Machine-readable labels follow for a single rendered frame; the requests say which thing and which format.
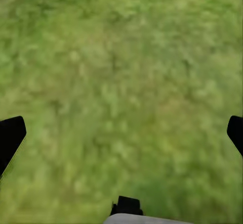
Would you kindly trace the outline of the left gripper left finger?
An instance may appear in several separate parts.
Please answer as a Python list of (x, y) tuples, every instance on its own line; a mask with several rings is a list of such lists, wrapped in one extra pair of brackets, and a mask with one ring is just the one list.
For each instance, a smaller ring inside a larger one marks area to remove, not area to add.
[(0, 177), (26, 136), (22, 116), (0, 122)]

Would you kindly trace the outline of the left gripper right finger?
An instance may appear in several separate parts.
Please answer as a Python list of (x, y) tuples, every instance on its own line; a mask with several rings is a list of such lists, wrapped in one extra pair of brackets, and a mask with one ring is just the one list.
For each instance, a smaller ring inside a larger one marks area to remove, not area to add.
[(231, 116), (227, 134), (243, 156), (243, 118)]

